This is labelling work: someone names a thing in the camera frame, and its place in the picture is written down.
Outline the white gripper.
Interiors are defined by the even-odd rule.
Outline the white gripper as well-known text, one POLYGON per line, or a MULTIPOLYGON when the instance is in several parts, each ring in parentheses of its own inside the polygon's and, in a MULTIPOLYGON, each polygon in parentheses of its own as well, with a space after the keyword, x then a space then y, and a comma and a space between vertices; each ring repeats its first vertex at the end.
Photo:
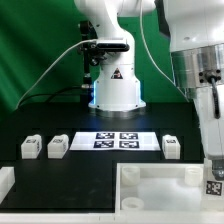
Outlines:
POLYGON ((211 88, 197 88, 193 99, 199 117, 204 154, 212 161, 212 174, 216 180, 224 180, 224 88, 218 88, 220 118, 214 115, 211 88))

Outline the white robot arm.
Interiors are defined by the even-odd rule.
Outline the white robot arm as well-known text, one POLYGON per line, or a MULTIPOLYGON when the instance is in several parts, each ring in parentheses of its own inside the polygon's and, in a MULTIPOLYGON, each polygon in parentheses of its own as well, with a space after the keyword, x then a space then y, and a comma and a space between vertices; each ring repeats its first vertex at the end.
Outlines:
POLYGON ((120 17, 157 10, 170 37, 175 84, 194 101, 205 157, 215 179, 224 180, 224 0, 74 0, 93 25, 93 60, 100 65, 89 107, 103 113, 143 108, 134 73, 135 41, 120 17))

